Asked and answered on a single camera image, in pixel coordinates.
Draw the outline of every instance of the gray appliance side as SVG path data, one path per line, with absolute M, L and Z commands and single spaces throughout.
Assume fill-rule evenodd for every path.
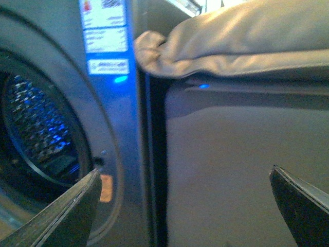
M 329 191 L 329 90 L 268 86 L 200 77 L 170 88 L 169 246 L 296 247 L 269 174 L 279 165 Z

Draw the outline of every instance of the blue indicator light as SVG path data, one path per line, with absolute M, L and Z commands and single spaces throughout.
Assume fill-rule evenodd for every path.
M 208 87 L 210 87 L 209 84 L 202 84 L 202 85 L 199 86 L 200 89 L 206 89 Z
M 114 83 L 119 84 L 127 81 L 128 76 L 120 76 L 114 79 Z

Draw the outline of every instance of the beige cushion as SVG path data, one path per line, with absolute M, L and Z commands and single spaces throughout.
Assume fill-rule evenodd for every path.
M 196 72 L 220 77 L 328 78 L 329 1 L 255 0 L 147 31 L 136 59 L 157 77 Z

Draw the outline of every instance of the front-loading washing machine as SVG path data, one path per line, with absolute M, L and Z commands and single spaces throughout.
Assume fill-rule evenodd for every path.
M 133 39 L 188 17 L 160 0 L 0 1 L 0 238 L 97 167 L 88 245 L 157 245 Z

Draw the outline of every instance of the sticker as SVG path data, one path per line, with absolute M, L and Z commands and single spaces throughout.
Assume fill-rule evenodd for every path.
M 126 28 L 94 29 L 83 32 L 87 53 L 128 50 Z
M 128 59 L 90 59 L 90 75 L 126 75 L 129 73 Z
M 101 174 L 102 192 L 100 202 L 110 202 L 113 197 L 113 177 L 111 175 Z
M 83 28 L 125 25 L 122 0 L 80 0 Z

